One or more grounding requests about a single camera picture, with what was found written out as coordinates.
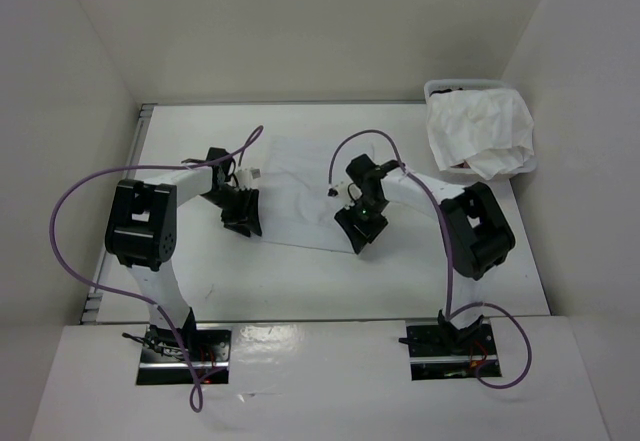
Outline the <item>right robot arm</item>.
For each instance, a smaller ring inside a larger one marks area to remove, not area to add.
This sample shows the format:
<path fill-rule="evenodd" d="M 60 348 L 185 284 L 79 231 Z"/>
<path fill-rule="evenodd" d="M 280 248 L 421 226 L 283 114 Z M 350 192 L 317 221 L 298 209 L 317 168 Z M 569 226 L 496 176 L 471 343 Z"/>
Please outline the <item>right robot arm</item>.
<path fill-rule="evenodd" d="M 359 196 L 334 216 L 355 253 L 370 245 L 388 225 L 383 211 L 401 204 L 434 218 L 440 227 L 447 260 L 445 308 L 437 317 L 438 342 L 450 354 L 468 347 L 480 330 L 482 318 L 468 324 L 454 319 L 454 282 L 480 280 L 505 262 L 515 247 L 515 235 L 491 188 L 482 182 L 470 186 L 447 183 L 415 173 L 397 160 L 376 164 L 368 155 L 346 167 Z"/>

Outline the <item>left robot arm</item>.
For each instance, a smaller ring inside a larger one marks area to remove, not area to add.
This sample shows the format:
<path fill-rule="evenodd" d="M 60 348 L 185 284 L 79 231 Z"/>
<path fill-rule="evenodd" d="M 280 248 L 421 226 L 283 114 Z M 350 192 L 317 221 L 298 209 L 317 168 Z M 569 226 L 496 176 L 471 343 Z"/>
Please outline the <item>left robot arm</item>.
<path fill-rule="evenodd" d="M 201 197 L 221 210 L 223 227 L 245 237 L 260 236 L 255 170 L 234 171 L 235 159 L 211 147 L 203 160 L 145 180 L 124 179 L 116 187 L 105 233 L 107 252 L 127 268 L 143 297 L 152 300 L 144 343 L 180 361 L 204 348 L 193 309 L 184 299 L 171 258 L 177 247 L 178 208 Z"/>

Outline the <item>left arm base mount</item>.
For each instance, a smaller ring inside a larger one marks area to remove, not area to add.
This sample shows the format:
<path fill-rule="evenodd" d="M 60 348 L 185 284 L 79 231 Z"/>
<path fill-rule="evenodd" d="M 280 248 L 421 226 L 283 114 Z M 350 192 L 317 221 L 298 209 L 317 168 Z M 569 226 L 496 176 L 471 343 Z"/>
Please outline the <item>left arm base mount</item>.
<path fill-rule="evenodd" d="M 144 336 L 123 333 L 141 347 L 136 384 L 140 386 L 188 385 L 192 383 L 185 358 L 175 340 L 153 341 L 151 330 Z M 198 329 L 195 340 L 185 343 L 195 373 L 207 384 L 227 384 L 232 332 L 230 329 Z"/>

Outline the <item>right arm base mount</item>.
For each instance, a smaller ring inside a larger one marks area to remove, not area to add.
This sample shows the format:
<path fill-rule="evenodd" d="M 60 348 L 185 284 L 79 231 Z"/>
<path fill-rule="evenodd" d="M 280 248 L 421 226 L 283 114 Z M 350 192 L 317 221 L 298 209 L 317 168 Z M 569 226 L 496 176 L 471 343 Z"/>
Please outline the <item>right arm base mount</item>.
<path fill-rule="evenodd" d="M 407 348 L 412 381 L 473 379 L 475 371 L 488 378 L 502 376 L 493 330 L 488 320 L 456 346 L 445 340 L 435 320 L 409 322 L 398 342 Z"/>

